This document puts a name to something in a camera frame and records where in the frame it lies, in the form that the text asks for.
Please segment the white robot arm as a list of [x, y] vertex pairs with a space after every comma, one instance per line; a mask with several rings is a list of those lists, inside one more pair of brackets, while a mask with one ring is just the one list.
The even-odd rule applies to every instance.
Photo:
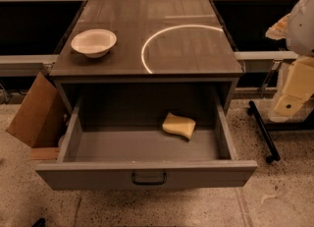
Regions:
[[291, 12], [266, 31], [266, 36], [284, 38], [288, 50], [298, 55], [279, 83], [268, 116], [273, 122], [293, 117], [314, 94], [314, 0], [299, 0]]

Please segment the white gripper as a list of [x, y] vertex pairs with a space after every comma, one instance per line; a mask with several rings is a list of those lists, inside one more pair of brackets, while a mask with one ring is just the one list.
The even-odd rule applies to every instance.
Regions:
[[[268, 28], [266, 36], [280, 40], [286, 37], [289, 15], [283, 16]], [[314, 94], [314, 58], [299, 56], [288, 68], [288, 77], [274, 110], [281, 116], [294, 116]]]

